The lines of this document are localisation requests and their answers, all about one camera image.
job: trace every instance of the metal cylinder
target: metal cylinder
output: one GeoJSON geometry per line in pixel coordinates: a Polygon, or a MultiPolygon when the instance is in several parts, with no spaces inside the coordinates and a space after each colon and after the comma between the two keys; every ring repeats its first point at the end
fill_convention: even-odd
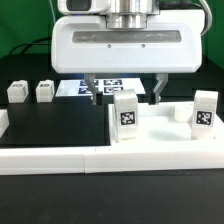
{"type": "Polygon", "coordinates": [[[153,10],[154,0],[112,0],[110,13],[148,14],[153,10]]]}
{"type": "Polygon", "coordinates": [[[147,15],[158,13],[158,0],[111,0],[105,12],[108,29],[144,29],[147,15]]]}
{"type": "Polygon", "coordinates": [[[108,29],[144,29],[147,16],[142,15],[117,15],[107,16],[108,29]]]}

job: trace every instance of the black panel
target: black panel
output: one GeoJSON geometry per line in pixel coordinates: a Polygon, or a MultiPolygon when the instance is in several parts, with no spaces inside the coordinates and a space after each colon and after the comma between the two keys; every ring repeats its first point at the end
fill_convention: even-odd
{"type": "Polygon", "coordinates": [[[77,104],[11,104],[1,147],[109,145],[107,107],[77,104]]]}
{"type": "Polygon", "coordinates": [[[69,11],[89,11],[91,0],[67,0],[67,8],[69,11]]]}

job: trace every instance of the green background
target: green background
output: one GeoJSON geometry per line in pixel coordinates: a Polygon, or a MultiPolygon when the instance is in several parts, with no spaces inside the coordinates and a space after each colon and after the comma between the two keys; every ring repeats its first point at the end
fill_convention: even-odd
{"type": "MultiPolygon", "coordinates": [[[[224,1],[208,0],[208,3],[214,22],[211,30],[202,38],[203,52],[224,68],[224,1]]],[[[53,4],[59,18],[61,14],[57,10],[57,0],[53,0],[53,4]]],[[[0,58],[16,45],[51,36],[52,28],[48,0],[0,0],[0,58]]],[[[49,50],[46,46],[35,46],[29,52],[42,53],[49,50]]]]}

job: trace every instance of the white tray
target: white tray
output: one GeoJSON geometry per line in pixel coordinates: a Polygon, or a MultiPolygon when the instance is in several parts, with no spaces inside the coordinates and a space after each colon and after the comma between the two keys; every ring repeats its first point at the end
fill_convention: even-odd
{"type": "Polygon", "coordinates": [[[221,119],[215,117],[214,140],[191,140],[190,125],[173,118],[176,104],[180,103],[139,104],[137,138],[119,143],[114,139],[113,105],[109,105],[111,146],[1,149],[0,174],[224,168],[221,119]]]}

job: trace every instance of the white raised ledge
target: white raised ledge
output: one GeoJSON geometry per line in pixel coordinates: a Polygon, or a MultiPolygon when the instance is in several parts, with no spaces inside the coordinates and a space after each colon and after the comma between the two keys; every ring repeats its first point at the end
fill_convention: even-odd
{"type": "Polygon", "coordinates": [[[0,110],[0,138],[9,126],[7,110],[0,110]]]}

